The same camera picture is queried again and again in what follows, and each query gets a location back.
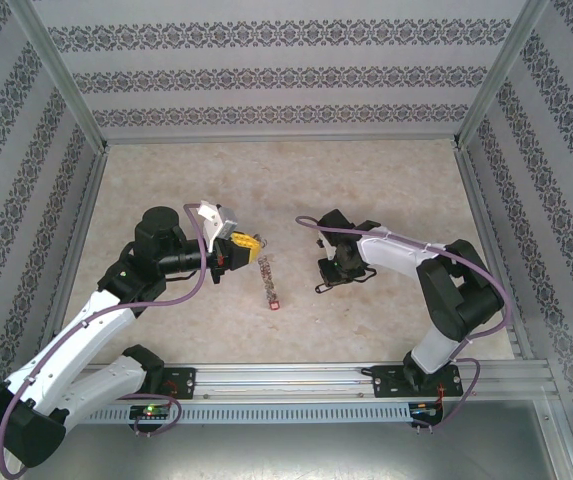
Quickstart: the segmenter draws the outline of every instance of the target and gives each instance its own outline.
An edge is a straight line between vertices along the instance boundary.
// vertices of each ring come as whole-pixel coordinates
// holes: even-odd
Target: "wallpaper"
[[[110,140],[454,134],[524,0],[34,5]]]
[[[41,341],[95,159],[0,1],[0,378]]]
[[[531,346],[573,430],[573,1],[544,11],[469,146]]]

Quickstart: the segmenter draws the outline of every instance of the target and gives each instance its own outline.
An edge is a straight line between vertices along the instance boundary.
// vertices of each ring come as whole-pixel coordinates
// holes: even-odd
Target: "robotic arm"
[[[260,245],[234,232],[237,220],[231,210],[202,202],[199,214],[205,219],[206,265],[217,284],[227,270],[252,262]],[[52,455],[67,432],[97,409],[126,394],[158,393],[164,362],[141,345],[126,349],[111,365],[74,382],[103,346],[145,307],[115,310],[93,322],[86,319],[115,305],[151,302],[164,292],[167,282],[190,278],[167,275],[196,272],[200,267],[198,240],[186,239],[177,212],[155,207],[144,213],[135,227],[135,240],[108,268],[81,312],[35,358],[0,381],[0,425],[13,396],[27,379],[30,382],[10,416],[6,449],[26,467],[37,466]],[[46,352],[79,324],[83,328],[55,351],[36,378],[30,378]]]
[[[376,274],[373,267],[390,268],[421,285],[433,325],[404,358],[404,377],[415,390],[433,383],[464,338],[486,323],[504,305],[499,292],[479,273],[438,253],[427,251],[421,242],[392,235],[379,223],[369,220],[356,227],[339,210],[333,210],[324,215],[317,225],[380,234],[371,237],[320,231],[318,244],[326,249],[327,258],[318,262],[324,282],[316,287],[318,293],[337,285],[364,282]],[[465,240],[431,246],[486,270],[475,248]],[[454,279],[461,279],[460,284],[457,285]]]

